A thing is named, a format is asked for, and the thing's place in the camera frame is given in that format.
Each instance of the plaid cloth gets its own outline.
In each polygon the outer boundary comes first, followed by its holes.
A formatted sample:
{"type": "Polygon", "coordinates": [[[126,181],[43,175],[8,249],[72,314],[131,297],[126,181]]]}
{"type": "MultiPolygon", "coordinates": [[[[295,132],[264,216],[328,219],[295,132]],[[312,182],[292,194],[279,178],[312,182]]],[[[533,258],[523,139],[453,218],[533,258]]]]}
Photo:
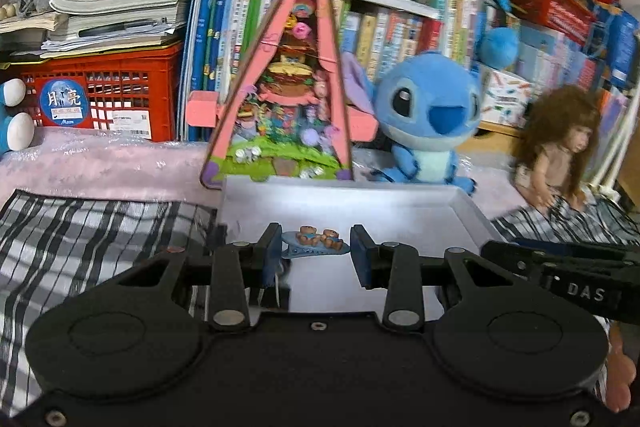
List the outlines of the plaid cloth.
{"type": "Polygon", "coordinates": [[[633,220],[606,198],[588,198],[583,212],[557,198],[547,216],[523,206],[492,223],[505,241],[519,238],[553,243],[607,243],[640,245],[640,230],[633,220]]]}
{"type": "MultiPolygon", "coordinates": [[[[0,409],[40,394],[24,354],[35,319],[167,247],[206,253],[216,211],[189,203],[97,201],[16,191],[0,212],[0,409]]],[[[191,313],[204,316],[204,289],[191,313]]]]}

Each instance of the brown hair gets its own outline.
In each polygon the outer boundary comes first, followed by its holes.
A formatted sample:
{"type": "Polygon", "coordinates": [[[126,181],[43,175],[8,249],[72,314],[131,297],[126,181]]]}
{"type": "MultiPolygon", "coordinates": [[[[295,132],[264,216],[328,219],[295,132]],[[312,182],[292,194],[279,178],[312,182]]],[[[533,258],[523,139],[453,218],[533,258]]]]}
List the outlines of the brown hair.
{"type": "Polygon", "coordinates": [[[595,97],[577,86],[562,86],[546,92],[530,108],[529,118],[518,140],[513,156],[516,165],[533,166],[546,143],[562,143],[574,126],[591,129],[591,138],[586,149],[574,154],[568,179],[562,190],[566,195],[575,194],[580,185],[591,154],[598,146],[600,112],[595,97]]]}

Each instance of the cardboard box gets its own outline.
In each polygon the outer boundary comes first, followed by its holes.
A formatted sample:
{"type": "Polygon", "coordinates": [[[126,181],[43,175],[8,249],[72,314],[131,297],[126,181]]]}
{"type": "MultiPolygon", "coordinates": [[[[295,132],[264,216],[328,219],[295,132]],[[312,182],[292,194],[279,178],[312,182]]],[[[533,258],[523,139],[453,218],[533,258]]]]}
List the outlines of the cardboard box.
{"type": "Polygon", "coordinates": [[[482,87],[482,121],[522,126],[522,116],[532,95],[530,82],[513,73],[484,67],[482,87]]]}

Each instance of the red book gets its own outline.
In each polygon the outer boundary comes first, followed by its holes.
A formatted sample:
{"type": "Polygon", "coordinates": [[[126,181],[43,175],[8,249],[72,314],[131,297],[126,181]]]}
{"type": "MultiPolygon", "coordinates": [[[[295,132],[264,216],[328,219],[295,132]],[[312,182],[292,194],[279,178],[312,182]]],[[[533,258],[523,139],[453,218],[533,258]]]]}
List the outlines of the red book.
{"type": "Polygon", "coordinates": [[[422,21],[422,30],[418,38],[418,48],[415,54],[424,52],[434,52],[440,47],[440,30],[442,22],[435,19],[425,18],[422,21]]]}

